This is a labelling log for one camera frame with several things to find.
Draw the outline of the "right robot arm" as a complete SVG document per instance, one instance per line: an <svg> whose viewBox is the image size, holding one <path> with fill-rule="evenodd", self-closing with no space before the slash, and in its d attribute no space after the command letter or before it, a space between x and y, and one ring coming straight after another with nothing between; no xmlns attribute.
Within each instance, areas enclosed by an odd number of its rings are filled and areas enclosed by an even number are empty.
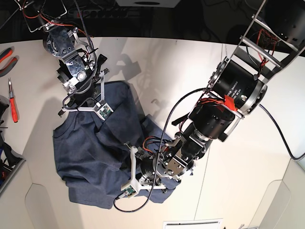
<svg viewBox="0 0 305 229"><path fill-rule="evenodd" d="M38 12L41 28L49 34L45 49L59 58L58 79L68 93L69 103L62 105L62 112L110 110L104 100L104 76L109 70L101 70L103 55L96 55L90 38L86 42L79 39L77 27L67 30L66 25L48 20L42 10Z"/></svg>

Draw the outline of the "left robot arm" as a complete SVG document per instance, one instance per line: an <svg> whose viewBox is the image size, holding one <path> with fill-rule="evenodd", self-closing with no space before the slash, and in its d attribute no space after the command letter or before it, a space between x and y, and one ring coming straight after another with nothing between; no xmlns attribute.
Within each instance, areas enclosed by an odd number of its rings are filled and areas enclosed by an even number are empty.
<svg viewBox="0 0 305 229"><path fill-rule="evenodd" d="M141 176L145 189L164 189L165 179L179 181L192 172L214 140L225 141L238 123L258 107L267 83L305 49L305 3L265 0L230 57L219 63L192 110L172 122L180 130L174 140L160 139L150 152L142 146Z"/></svg>

